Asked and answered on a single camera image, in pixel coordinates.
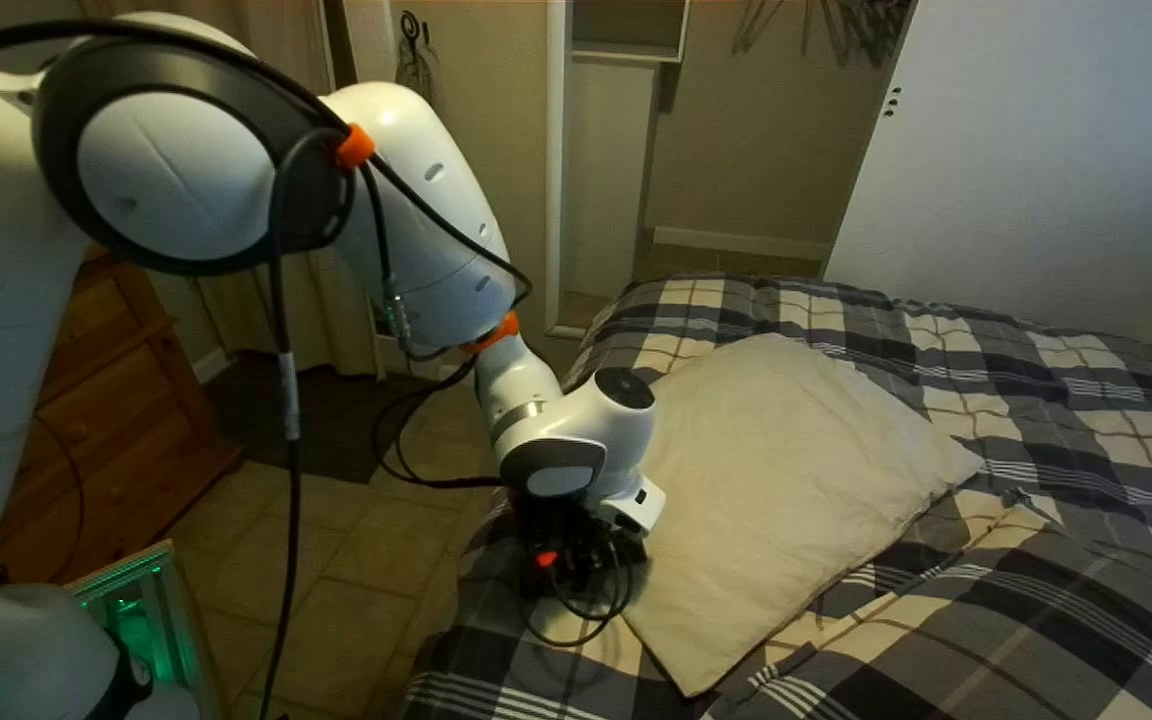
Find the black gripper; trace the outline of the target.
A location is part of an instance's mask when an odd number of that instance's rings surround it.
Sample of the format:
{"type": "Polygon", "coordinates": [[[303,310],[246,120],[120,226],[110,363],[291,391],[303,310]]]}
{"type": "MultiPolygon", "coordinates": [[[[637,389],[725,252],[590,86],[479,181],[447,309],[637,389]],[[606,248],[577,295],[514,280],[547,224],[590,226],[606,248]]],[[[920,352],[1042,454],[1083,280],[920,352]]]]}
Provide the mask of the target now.
{"type": "Polygon", "coordinates": [[[512,503],[520,589],[577,616],[615,616],[637,596],[647,551],[619,520],[594,520],[579,501],[512,503]]]}

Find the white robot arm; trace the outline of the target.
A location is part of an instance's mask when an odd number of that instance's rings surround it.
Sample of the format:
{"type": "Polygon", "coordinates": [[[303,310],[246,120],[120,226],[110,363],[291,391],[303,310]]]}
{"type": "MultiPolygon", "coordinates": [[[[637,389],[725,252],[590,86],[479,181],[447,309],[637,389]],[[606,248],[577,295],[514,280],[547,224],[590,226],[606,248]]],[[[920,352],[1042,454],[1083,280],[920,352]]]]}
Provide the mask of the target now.
{"type": "MultiPolygon", "coordinates": [[[[197,289],[246,280],[291,343],[284,264],[333,254],[393,339],[453,352],[479,391],[496,474],[529,514],[645,539],[664,487],[653,391],[577,389],[520,331],[530,280],[428,96],[314,92],[189,11],[0,29],[0,524],[72,284],[94,254],[197,289]]],[[[56,584],[0,584],[0,720],[198,720],[124,630],[56,584]]]]}

